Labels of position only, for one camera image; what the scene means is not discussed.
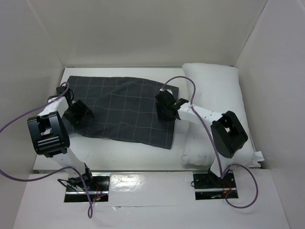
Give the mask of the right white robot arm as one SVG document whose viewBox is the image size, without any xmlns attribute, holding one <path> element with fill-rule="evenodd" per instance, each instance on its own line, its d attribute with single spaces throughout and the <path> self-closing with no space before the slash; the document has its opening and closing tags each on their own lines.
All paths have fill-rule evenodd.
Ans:
<svg viewBox="0 0 305 229">
<path fill-rule="evenodd" d="M 180 98 L 176 100 L 169 90 L 161 89 L 155 96 L 157 117 L 160 122 L 183 120 L 202 125 L 212 143 L 216 161 L 209 168 L 208 182 L 219 187 L 231 166 L 233 156 L 248 141 L 248 135 L 232 111 L 218 113 L 193 104 Z"/>
</svg>

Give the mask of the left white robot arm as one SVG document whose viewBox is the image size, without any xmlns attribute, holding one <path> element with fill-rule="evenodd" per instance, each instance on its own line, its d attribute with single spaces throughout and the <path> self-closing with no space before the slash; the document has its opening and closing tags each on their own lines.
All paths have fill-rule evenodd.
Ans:
<svg viewBox="0 0 305 229">
<path fill-rule="evenodd" d="M 37 116 L 27 120 L 35 152 L 58 163 L 69 175 L 73 187 L 89 190 L 94 178 L 88 166 L 80 161 L 70 149 L 70 138 L 63 118 L 77 127 L 87 117 L 94 117 L 92 110 L 81 100 L 74 100 L 68 82 L 56 88 L 56 94 Z"/>
</svg>

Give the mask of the dark grey checked pillowcase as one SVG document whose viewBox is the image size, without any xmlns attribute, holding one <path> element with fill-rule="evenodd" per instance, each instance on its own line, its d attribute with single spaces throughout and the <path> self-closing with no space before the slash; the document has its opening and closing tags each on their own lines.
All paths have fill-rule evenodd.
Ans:
<svg viewBox="0 0 305 229">
<path fill-rule="evenodd" d="M 76 126 L 64 118 L 69 134 L 171 149 L 175 123 L 159 122 L 155 105 L 163 83 L 134 77 L 73 75 L 67 81 L 74 99 L 93 112 Z"/>
</svg>

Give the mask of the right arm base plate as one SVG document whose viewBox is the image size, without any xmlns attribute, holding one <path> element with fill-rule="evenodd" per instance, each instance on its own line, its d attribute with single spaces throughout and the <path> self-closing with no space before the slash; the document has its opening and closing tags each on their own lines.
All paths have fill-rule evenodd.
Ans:
<svg viewBox="0 0 305 229">
<path fill-rule="evenodd" d="M 190 185 L 194 188 L 195 200 L 215 200 L 239 198 L 235 177 L 232 172 L 225 175 L 220 181 L 212 180 L 212 174 L 193 173 Z"/>
</svg>

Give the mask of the white pillow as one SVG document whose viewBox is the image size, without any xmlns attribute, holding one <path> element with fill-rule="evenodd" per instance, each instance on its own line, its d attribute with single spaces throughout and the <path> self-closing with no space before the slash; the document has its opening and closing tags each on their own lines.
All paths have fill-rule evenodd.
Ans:
<svg viewBox="0 0 305 229">
<path fill-rule="evenodd" d="M 232 111 L 241 122 L 247 135 L 250 130 L 239 85 L 238 69 L 230 66 L 206 63 L 185 63 L 189 96 L 193 103 L 210 111 Z M 209 166 L 215 160 L 215 152 L 202 124 L 189 123 L 181 163 L 183 165 Z"/>
</svg>

